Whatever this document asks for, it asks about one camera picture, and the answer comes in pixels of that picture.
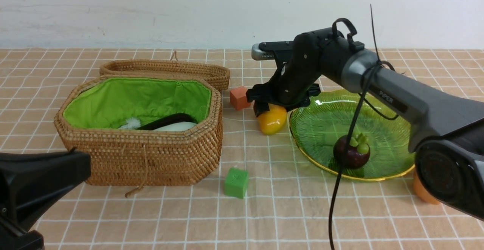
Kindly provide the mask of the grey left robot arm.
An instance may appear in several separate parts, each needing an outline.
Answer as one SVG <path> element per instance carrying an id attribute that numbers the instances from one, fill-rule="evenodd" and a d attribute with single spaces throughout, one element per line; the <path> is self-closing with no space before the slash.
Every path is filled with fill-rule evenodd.
<path id="1" fill-rule="evenodd" d="M 32 227 L 52 205 L 91 175 L 91 157 L 75 149 L 0 154 L 0 248 L 43 250 Z"/>

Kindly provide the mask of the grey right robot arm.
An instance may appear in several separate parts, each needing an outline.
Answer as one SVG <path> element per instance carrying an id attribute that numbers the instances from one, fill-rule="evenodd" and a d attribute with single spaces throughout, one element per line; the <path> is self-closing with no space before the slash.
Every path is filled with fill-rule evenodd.
<path id="1" fill-rule="evenodd" d="M 425 189 L 451 208 L 482 220 L 483 117 L 480 101 L 453 96 L 383 67 L 375 52 L 331 28 L 305 32 L 293 41 L 254 44 L 252 58 L 275 60 L 264 84 L 247 92 L 256 116 L 270 104 L 291 111 L 310 105 L 325 76 L 351 93 L 368 92 L 410 123 L 408 150 Z"/>

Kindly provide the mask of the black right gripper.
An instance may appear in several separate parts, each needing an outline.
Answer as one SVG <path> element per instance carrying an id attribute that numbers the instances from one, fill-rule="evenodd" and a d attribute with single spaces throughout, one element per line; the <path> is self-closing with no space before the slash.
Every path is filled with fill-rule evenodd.
<path id="1" fill-rule="evenodd" d="M 321 36 L 302 33 L 293 40 L 292 58 L 288 62 L 276 62 L 277 69 L 270 80 L 256 84 L 247 91 L 248 102 L 253 102 L 256 117 L 270 110 L 268 104 L 286 108 L 301 107 L 308 97 L 308 89 L 321 76 L 319 57 Z"/>

